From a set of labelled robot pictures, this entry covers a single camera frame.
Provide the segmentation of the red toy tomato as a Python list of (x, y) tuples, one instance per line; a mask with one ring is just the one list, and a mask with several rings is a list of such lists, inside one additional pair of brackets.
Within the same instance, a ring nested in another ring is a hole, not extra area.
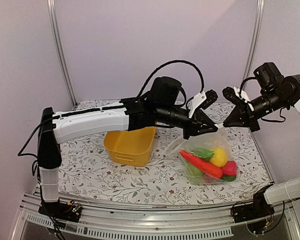
[(237, 175), (237, 164), (235, 161), (228, 161), (222, 167), (223, 175), (226, 176), (236, 176)]

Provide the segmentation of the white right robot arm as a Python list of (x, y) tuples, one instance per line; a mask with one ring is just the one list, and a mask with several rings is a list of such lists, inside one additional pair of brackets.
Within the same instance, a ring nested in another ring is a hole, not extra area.
[[(241, 85), (249, 80), (257, 80), (261, 88), (260, 96), (255, 99), (250, 99), (242, 87), (223, 89), (223, 96), (235, 107), (221, 127), (242, 127), (256, 132), (260, 130), (258, 121), (276, 110), (294, 107), (300, 114), (300, 74), (283, 76), (273, 62), (265, 62), (253, 72), (252, 77), (244, 79)], [(259, 191), (257, 200), (249, 206), (248, 213), (252, 218), (259, 218), (268, 210), (268, 205), (298, 199), (300, 177)]]

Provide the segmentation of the yellow toy lemon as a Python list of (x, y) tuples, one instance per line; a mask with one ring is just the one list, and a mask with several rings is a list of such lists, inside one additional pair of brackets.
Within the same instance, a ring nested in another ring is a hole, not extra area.
[(227, 152), (220, 147), (212, 148), (211, 151), (214, 153), (209, 162), (219, 168), (222, 168), (228, 162)]

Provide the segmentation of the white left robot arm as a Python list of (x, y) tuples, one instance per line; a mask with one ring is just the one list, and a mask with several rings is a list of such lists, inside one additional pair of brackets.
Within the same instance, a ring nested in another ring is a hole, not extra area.
[(60, 144), (75, 138), (113, 131), (134, 131), (158, 123), (183, 130), (184, 139), (217, 131), (215, 123), (203, 112), (218, 95), (201, 90), (190, 100), (176, 104), (185, 91), (180, 81), (157, 77), (149, 91), (123, 98), (111, 105), (69, 112), (42, 112), (38, 132), (37, 161), (45, 209), (53, 216), (64, 213), (59, 202), (58, 171), (62, 163)]

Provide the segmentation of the green toy cucumber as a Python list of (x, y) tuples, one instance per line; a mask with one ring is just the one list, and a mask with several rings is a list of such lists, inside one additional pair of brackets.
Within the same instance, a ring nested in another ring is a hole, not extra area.
[(205, 161), (209, 161), (215, 154), (214, 151), (208, 150), (206, 148), (195, 148), (191, 151), (191, 153)]

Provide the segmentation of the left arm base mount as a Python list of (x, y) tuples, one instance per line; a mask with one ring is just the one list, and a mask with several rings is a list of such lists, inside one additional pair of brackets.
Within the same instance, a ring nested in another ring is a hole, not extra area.
[(57, 202), (42, 201), (38, 212), (57, 220), (78, 223), (82, 213), (82, 205), (73, 200), (67, 203), (62, 203), (59, 200)]

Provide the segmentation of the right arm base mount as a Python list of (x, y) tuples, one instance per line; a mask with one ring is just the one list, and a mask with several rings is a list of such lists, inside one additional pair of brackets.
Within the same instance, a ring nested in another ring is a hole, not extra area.
[(274, 217), (274, 207), (268, 204), (264, 197), (264, 193), (270, 186), (271, 185), (265, 186), (254, 193), (252, 203), (239, 201), (230, 209), (230, 214), (235, 223), (264, 218), (261, 221), (255, 221), (247, 225), (248, 230), (255, 235), (265, 233)]

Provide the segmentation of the green toy apple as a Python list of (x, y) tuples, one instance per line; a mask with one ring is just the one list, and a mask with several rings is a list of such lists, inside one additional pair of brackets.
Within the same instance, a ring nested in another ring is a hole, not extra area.
[(202, 185), (204, 183), (204, 172), (194, 165), (186, 164), (186, 177), (192, 185)]

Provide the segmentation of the clear zip top bag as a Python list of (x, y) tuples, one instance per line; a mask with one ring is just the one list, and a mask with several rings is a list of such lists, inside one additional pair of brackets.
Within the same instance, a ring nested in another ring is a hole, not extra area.
[(234, 182), (239, 173), (223, 128), (188, 140), (180, 136), (168, 145), (164, 154), (178, 157), (184, 176), (192, 185)]

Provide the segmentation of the green toy grape bunch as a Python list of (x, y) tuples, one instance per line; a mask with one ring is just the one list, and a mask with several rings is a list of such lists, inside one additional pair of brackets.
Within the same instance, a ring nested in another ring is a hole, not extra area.
[(225, 181), (225, 182), (233, 182), (233, 181), (236, 180), (236, 178), (237, 178), (236, 175), (223, 175), (223, 176), (221, 177), (221, 180), (223, 180), (223, 181)]

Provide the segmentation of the red toy chili pepper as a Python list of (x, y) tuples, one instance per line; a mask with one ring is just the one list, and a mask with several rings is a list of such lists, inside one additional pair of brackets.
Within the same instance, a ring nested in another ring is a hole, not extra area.
[(207, 161), (202, 160), (201, 158), (187, 152), (184, 150), (180, 150), (179, 154), (190, 164), (195, 166), (196, 168), (200, 169), (205, 174), (208, 174), (209, 176), (220, 179), (223, 175), (223, 171), (220, 167), (213, 165), (212, 163), (209, 163)]

